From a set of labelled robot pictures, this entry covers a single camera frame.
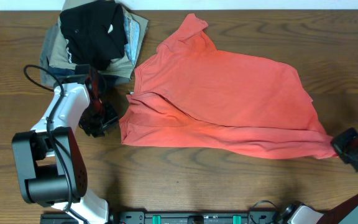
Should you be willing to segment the coral red t-shirt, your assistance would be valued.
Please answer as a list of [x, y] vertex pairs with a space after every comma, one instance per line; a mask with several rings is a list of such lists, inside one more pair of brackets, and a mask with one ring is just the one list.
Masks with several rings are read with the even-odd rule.
[[335, 156], [290, 65], [218, 50], [194, 14], [135, 69], [120, 119], [130, 146], [207, 147], [264, 159]]

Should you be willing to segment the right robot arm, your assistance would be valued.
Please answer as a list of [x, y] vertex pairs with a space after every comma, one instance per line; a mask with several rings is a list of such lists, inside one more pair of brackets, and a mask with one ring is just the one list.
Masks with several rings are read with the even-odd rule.
[[[331, 141], [336, 154], [344, 164], [358, 172], [358, 131], [349, 128]], [[286, 224], [336, 224], [358, 223], [358, 193], [330, 210], [319, 212], [303, 203], [293, 203], [282, 212], [280, 223]]]

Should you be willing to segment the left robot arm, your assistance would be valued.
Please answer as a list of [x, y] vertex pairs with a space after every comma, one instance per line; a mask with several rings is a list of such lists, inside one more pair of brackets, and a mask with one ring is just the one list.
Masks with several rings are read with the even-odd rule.
[[53, 100], [30, 131], [12, 139], [19, 189], [26, 203], [51, 207], [41, 223], [112, 223], [108, 202], [88, 189], [86, 166], [75, 131], [81, 128], [98, 138], [117, 125], [118, 115], [103, 101], [108, 85], [90, 65], [79, 65], [74, 75], [59, 77]]

